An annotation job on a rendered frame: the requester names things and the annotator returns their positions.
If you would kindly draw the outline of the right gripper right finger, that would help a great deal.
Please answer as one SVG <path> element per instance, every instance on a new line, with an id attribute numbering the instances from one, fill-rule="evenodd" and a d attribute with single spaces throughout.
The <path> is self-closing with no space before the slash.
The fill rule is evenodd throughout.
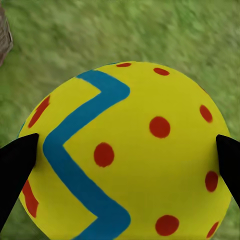
<path id="1" fill-rule="evenodd" d="M 240 142 L 216 136 L 220 174 L 240 208 Z"/>

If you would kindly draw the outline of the wicker basket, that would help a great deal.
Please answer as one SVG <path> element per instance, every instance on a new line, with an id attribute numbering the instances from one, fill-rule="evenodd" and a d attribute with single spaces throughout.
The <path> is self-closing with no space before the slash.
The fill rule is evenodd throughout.
<path id="1" fill-rule="evenodd" d="M 10 23 L 5 16 L 2 1 L 0 0 L 0 69 L 9 51 L 13 48 L 13 34 Z"/>

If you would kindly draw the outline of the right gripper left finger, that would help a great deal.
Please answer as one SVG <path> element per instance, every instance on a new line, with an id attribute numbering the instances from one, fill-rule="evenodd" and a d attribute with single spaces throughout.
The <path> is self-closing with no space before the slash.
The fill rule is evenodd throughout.
<path id="1" fill-rule="evenodd" d="M 0 232 L 35 165 L 38 137 L 26 135 L 0 149 Z"/>

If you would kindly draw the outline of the easter egg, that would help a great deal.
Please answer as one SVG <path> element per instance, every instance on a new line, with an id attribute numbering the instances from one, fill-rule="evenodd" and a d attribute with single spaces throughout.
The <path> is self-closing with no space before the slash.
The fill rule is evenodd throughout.
<path id="1" fill-rule="evenodd" d="M 125 61 L 46 96 L 16 139 L 38 134 L 19 200 L 51 240 L 210 240 L 232 193 L 210 96 L 183 73 Z"/>

